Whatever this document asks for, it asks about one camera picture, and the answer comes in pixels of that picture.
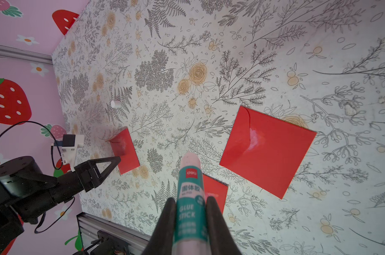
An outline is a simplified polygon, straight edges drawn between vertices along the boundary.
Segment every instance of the fern illustration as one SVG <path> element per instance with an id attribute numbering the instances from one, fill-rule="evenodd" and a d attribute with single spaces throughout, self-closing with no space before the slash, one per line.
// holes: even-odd
<path id="1" fill-rule="evenodd" d="M 59 98 L 61 99 L 62 106 L 68 103 L 71 100 L 71 85 L 72 80 L 67 79 L 61 83 L 61 88 L 59 90 Z"/>
<path id="2" fill-rule="evenodd" d="M 108 116 L 109 122 L 112 122 L 114 124 L 114 121 L 117 120 L 119 122 L 122 122 L 121 118 L 127 119 L 127 114 L 130 112 L 129 107 L 130 105 L 130 99 L 132 99 L 132 87 L 121 87 L 121 88 L 114 88 L 112 91 L 112 85 L 110 85 L 110 96 L 109 96 L 109 102 L 112 100 L 118 100 L 120 101 L 121 107 L 119 108 L 113 108 L 109 103 L 106 103 L 105 112 Z"/>
<path id="3" fill-rule="evenodd" d="M 182 0 L 179 2 L 190 4 L 189 0 Z M 150 29 L 150 35 L 153 37 L 153 28 L 156 31 L 159 38 L 159 26 L 163 27 L 175 27 L 175 25 L 171 24 L 167 17 L 175 17 L 175 16 L 186 16 L 185 11 L 176 3 L 175 0 L 155 0 L 153 3 L 153 8 L 147 9 L 148 18 L 144 18 L 145 24 Z"/>
<path id="4" fill-rule="evenodd" d="M 161 182 L 161 187 L 158 192 L 154 190 L 154 195 L 151 195 L 154 204 L 156 205 L 157 212 L 161 212 L 164 208 L 165 202 L 169 197 L 176 198 L 177 197 L 177 185 L 173 181 L 172 189 L 167 180 L 167 188 L 165 188 L 164 182 Z"/>
<path id="5" fill-rule="evenodd" d="M 174 68 L 165 69 L 167 61 L 168 57 L 164 50 L 155 50 L 151 62 L 144 61 L 140 64 L 140 70 L 136 68 L 134 75 L 136 86 L 140 88 L 146 86 L 148 91 L 160 92 L 171 87 L 174 82 Z"/>

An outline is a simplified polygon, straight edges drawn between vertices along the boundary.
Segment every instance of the wire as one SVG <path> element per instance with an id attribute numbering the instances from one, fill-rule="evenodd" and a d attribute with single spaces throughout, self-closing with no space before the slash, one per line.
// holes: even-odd
<path id="1" fill-rule="evenodd" d="M 37 125 L 42 126 L 43 128 L 45 128 L 46 130 L 49 131 L 49 134 L 52 136 L 52 138 L 54 139 L 54 141 L 55 141 L 55 142 L 57 141 L 57 140 L 55 139 L 54 135 L 51 133 L 51 130 L 49 130 L 46 126 L 44 126 L 44 125 L 42 125 L 42 124 L 40 124 L 40 123 L 38 123 L 38 122 L 31 121 L 31 120 L 20 121 L 19 123 L 15 123 L 15 124 L 12 125 L 11 127 L 9 127 L 9 128 L 7 128 L 6 130 L 4 130 L 4 131 L 0 134 L 0 137 L 1 137 L 2 135 L 4 135 L 4 133 L 6 133 L 8 130 L 10 130 L 12 127 L 14 127 L 14 126 L 16 126 L 16 125 L 20 125 L 20 124 L 22 124 L 22 123 L 26 123 L 26 122 L 34 123 L 34 124 L 37 124 Z M 53 146 L 51 146 L 52 166 L 53 166 L 56 170 L 59 170 L 59 169 L 62 168 L 63 164 L 62 164 L 62 162 L 61 162 L 61 167 L 59 167 L 59 168 L 57 168 L 57 167 L 55 166 L 55 163 L 54 163 L 54 157 L 53 157 L 53 153 L 52 153 L 52 147 L 53 147 Z M 59 147 L 58 147 L 58 146 L 57 146 L 57 149 L 58 149 L 58 152 L 59 152 L 59 156 L 61 157 L 61 161 L 62 161 L 61 151 L 59 150 Z"/>
<path id="2" fill-rule="evenodd" d="M 48 228 L 52 227 L 53 224 L 57 223 L 57 221 L 58 221 L 59 219 L 61 219 L 61 218 L 65 215 L 65 213 L 69 210 L 69 208 L 71 208 L 71 206 L 73 205 L 73 202 L 75 202 L 75 197 L 72 197 L 72 198 L 73 198 L 73 201 L 72 201 L 71 205 L 70 205 L 70 206 L 63 212 L 63 214 L 62 214 L 56 221 L 54 221 L 49 227 L 47 227 L 47 228 L 44 229 L 43 231 L 37 231 L 37 229 L 38 229 L 39 227 L 41 227 L 42 224 L 44 223 L 45 215 L 46 215 L 46 213 L 47 213 L 47 212 L 44 212 L 44 213 L 42 214 L 41 220 L 39 221 L 37 227 L 35 227 L 35 229 L 34 229 L 34 233 L 35 233 L 35 234 L 39 234 L 39 233 L 45 232 Z"/>

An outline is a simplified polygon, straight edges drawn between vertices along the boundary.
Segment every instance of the red envelope flap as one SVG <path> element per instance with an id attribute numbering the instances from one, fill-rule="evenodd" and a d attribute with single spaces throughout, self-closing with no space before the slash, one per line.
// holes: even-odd
<path id="1" fill-rule="evenodd" d="M 222 157 L 221 162 L 232 164 L 236 157 L 241 156 L 250 146 L 250 116 L 245 107 L 240 107 L 236 115 L 235 123 L 228 140 L 227 149 L 233 151 L 234 157 Z"/>
<path id="2" fill-rule="evenodd" d="M 139 158 L 137 157 L 128 129 L 121 131 L 114 138 L 110 139 L 109 142 L 113 154 L 121 158 L 118 164 L 121 175 L 140 166 Z"/>
<path id="3" fill-rule="evenodd" d="M 238 148 L 236 142 L 247 136 L 247 131 L 241 130 L 247 126 L 241 123 L 248 121 L 247 114 L 250 144 L 242 153 L 239 150 L 244 147 Z M 241 106 L 220 165 L 283 198 L 315 135 L 316 132 Z"/>
<path id="4" fill-rule="evenodd" d="M 215 200 L 219 206 L 220 212 L 223 213 L 223 208 L 225 207 L 225 201 L 226 201 L 226 194 L 228 192 L 228 186 L 205 174 L 203 175 L 203 179 L 204 179 L 205 201 L 207 201 L 207 198 L 209 196 L 215 197 Z"/>

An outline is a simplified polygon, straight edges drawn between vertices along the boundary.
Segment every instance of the black robotic arm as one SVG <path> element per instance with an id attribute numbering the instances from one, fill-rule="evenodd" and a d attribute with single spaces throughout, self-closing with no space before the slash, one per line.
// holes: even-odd
<path id="1" fill-rule="evenodd" d="M 110 162 L 102 173 L 97 163 Z M 31 156 L 0 165 L 0 253 L 24 232 L 20 219 L 38 223 L 38 216 L 74 195 L 98 187 L 120 162 L 120 157 L 88 160 L 75 171 L 56 178 L 42 174 Z"/>

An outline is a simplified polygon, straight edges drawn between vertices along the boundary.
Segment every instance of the botanical print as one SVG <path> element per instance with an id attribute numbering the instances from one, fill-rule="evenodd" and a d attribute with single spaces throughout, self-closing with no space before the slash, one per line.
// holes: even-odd
<path id="1" fill-rule="evenodd" d="M 91 0 L 52 59 L 76 164 L 140 162 L 84 212 L 151 235 L 189 150 L 243 254 L 385 254 L 384 0 Z M 219 165 L 241 105 L 317 133 L 283 199 Z"/>

